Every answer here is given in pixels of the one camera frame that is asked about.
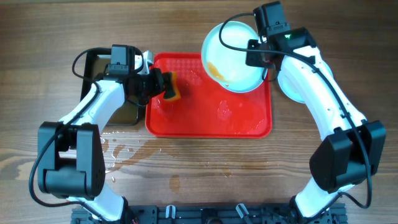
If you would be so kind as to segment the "white plate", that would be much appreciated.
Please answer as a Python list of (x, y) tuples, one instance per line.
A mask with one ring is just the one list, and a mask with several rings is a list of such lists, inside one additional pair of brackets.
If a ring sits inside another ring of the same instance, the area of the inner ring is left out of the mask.
[(287, 57), (283, 60), (277, 80), (281, 90), (296, 102), (312, 106), (335, 103), (335, 97), (323, 78), (297, 59)]
[(267, 69), (247, 65), (246, 52), (229, 49), (220, 42), (246, 49), (252, 39), (258, 43), (254, 29), (243, 22), (231, 21), (225, 26), (214, 27), (201, 48), (201, 62), (208, 76), (235, 93), (246, 93), (259, 87), (263, 83), (262, 73)]

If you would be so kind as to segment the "orange green sponge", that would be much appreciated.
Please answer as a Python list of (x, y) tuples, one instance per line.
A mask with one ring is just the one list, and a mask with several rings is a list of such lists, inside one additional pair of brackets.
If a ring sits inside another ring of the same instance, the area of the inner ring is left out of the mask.
[(164, 96), (165, 101), (176, 101), (181, 98), (177, 86), (177, 73), (167, 72), (162, 74), (164, 79)]

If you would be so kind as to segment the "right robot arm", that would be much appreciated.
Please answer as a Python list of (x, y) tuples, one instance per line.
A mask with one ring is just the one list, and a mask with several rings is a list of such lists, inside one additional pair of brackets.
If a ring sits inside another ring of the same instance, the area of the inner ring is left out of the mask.
[(369, 122), (351, 104), (306, 28), (249, 39), (246, 50), (257, 65), (273, 65), (278, 81), (287, 82), (300, 95), (322, 140), (309, 161), (311, 179), (290, 201), (292, 218), (309, 223), (341, 196), (369, 208), (372, 176), (386, 140), (383, 124)]

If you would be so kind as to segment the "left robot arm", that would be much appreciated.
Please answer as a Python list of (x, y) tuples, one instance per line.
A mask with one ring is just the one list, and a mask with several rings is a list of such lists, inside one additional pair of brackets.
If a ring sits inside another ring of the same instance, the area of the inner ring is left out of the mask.
[(49, 207), (34, 192), (63, 199), (57, 207), (79, 205), (100, 223), (134, 223), (127, 200), (106, 185), (100, 134), (112, 115), (135, 96), (138, 107), (149, 99), (173, 91), (174, 74), (152, 68), (154, 55), (129, 45), (98, 48), (110, 63), (94, 78), (85, 77), (90, 91), (76, 108), (57, 122), (44, 122), (38, 130), (38, 155), (29, 177), (30, 196)]

